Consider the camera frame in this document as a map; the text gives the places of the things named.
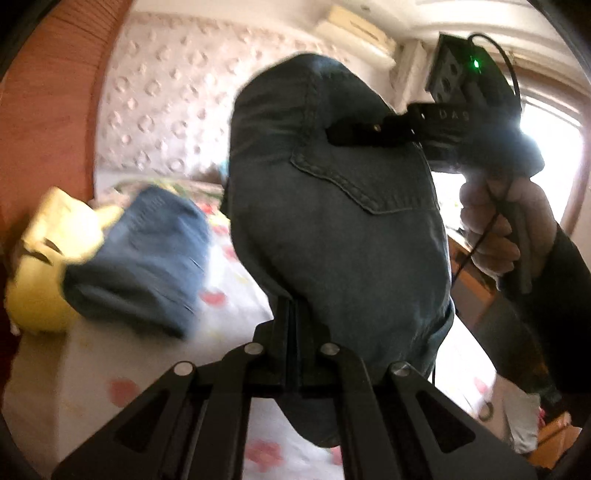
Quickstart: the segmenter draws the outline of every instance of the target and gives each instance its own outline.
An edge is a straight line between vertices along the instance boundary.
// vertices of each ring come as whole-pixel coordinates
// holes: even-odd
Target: finger
[[[474,253],[472,261],[482,270],[485,274],[490,277],[502,277],[506,273],[512,271],[515,268],[515,264],[508,260],[502,260],[496,257],[490,257],[481,253]]]
[[[507,192],[507,201],[518,202],[522,207],[536,209],[541,203],[545,205],[548,202],[542,187],[525,177],[519,177],[513,181]]]
[[[489,193],[492,194],[495,199],[506,199],[509,191],[508,180],[488,179],[486,183],[488,185]]]
[[[460,221],[468,230],[483,234],[495,213],[496,207],[492,204],[463,208],[460,212]],[[512,232],[511,224],[504,216],[499,215],[490,232],[507,236]]]
[[[464,207],[488,205],[492,203],[486,184],[478,181],[467,181],[460,187],[460,202]]]
[[[481,239],[481,235],[470,232],[466,238],[472,248],[476,245],[478,240]],[[519,260],[521,253],[517,245],[511,242],[504,236],[498,236],[494,233],[490,233],[485,236],[484,240],[478,245],[476,251],[482,255],[489,257],[495,257],[500,260],[507,260],[514,262]]]

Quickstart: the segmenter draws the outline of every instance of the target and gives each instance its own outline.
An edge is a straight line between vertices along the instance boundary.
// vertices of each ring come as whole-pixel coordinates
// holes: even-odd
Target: white wallpaper
[[[207,18],[132,13],[107,70],[96,167],[198,178],[223,165],[238,89],[298,51],[342,61],[371,84],[365,63],[325,43]]]

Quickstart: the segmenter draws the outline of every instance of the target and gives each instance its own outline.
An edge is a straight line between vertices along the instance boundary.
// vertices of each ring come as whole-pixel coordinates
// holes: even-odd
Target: black handle
[[[525,213],[515,202],[497,202],[496,207],[511,224],[512,232],[507,238],[519,247],[521,256],[515,268],[499,279],[499,288],[523,295],[531,292],[531,242],[527,233]]]

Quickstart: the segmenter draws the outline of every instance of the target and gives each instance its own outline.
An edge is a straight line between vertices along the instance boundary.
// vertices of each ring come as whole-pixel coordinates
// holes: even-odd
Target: window
[[[544,189],[554,217],[560,220],[583,155],[581,124],[548,104],[526,97],[521,129],[537,142],[545,162],[544,170],[531,180]],[[443,222],[446,227],[458,230],[462,209],[459,190],[465,178],[434,172],[433,181]]]

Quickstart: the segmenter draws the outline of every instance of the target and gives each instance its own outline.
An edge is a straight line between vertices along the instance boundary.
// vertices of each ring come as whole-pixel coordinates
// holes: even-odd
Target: blue towel
[[[64,298],[91,320],[186,338],[196,326],[209,238],[207,219],[191,201],[149,187],[91,260],[68,265]]]

